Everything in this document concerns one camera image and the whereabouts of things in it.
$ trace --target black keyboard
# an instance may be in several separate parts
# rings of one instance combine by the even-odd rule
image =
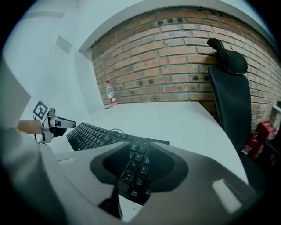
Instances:
[[[149,182],[150,161],[148,153],[149,142],[159,142],[169,145],[169,141],[122,134],[109,131],[87,123],[81,123],[66,135],[74,151],[93,149],[117,142],[130,142],[130,160],[118,180],[119,194],[143,205],[150,196]]]

